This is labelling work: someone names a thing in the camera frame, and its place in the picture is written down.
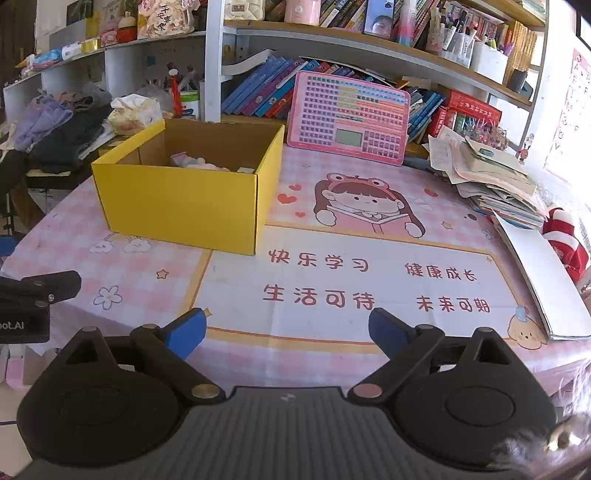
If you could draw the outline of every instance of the red plush toy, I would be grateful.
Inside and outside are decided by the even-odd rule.
[[[589,255],[574,237],[574,220],[562,208],[550,210],[550,218],[542,228],[542,234],[552,245],[573,282],[577,283],[583,275]]]

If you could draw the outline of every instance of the floor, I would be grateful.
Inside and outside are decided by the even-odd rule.
[[[0,472],[8,475],[16,475],[31,461],[16,424],[10,424],[25,393],[0,383]]]

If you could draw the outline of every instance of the white notebook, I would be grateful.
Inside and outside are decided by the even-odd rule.
[[[549,337],[591,337],[591,316],[552,246],[539,231],[516,227],[495,216],[499,233],[517,261]]]

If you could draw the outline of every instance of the pink learning board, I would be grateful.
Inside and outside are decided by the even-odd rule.
[[[410,95],[346,77],[298,72],[290,113],[290,147],[401,165]]]

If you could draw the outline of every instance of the orange border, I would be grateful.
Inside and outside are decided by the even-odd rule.
[[[505,284],[509,288],[509,291],[513,295],[513,299],[515,300],[517,305],[521,305],[519,294],[517,293],[515,286],[512,281],[509,280],[508,275],[504,267],[499,265],[496,257],[486,250],[480,250],[477,248],[469,248],[469,247],[462,247],[460,245],[450,245],[450,244],[438,244],[436,242],[431,242],[429,240],[419,240],[419,239],[409,239],[409,238],[401,238],[401,237],[390,237],[390,236],[383,236],[377,235],[375,233],[359,233],[349,230],[343,229],[335,229],[333,227],[326,227],[326,226],[310,226],[306,225],[308,228],[302,228],[303,225],[298,225],[296,223],[284,223],[284,222],[273,222],[268,221],[266,226],[274,226],[279,228],[291,228],[295,230],[304,230],[309,232],[320,232],[320,233],[332,233],[335,235],[349,235],[349,236],[356,236],[359,238],[371,238],[377,240],[387,240],[392,242],[399,242],[405,244],[415,244],[415,245],[425,245],[427,247],[438,247],[438,248],[445,248],[449,250],[458,250],[463,252],[470,252],[476,253],[480,255],[486,255],[487,257],[492,258],[492,261],[495,263],[497,269],[501,273],[501,276],[505,280]],[[199,259],[199,263],[197,265],[195,274],[193,275],[189,287],[187,288],[187,293],[183,299],[183,304],[179,310],[179,314],[183,314],[184,312],[188,311],[193,307],[193,303],[197,298],[199,293],[199,288],[201,287],[201,283],[203,278],[205,277],[205,273],[207,271],[207,267],[209,266],[209,262],[212,259],[213,250],[204,250],[201,259]],[[276,336],[276,335],[267,335],[263,333],[251,333],[251,332],[238,332],[235,330],[227,330],[221,329],[218,327],[207,327],[207,338],[211,340],[219,340],[222,342],[230,342],[230,343],[242,343],[245,345],[252,345],[252,346],[263,346],[267,348],[275,348],[275,349],[284,349],[284,350],[306,350],[306,351],[320,351],[320,352],[329,352],[329,353],[381,353],[381,350],[374,344],[370,342],[348,342],[346,340],[317,340],[317,339],[304,339],[304,338],[292,338],[292,337],[283,337],[283,336]]]

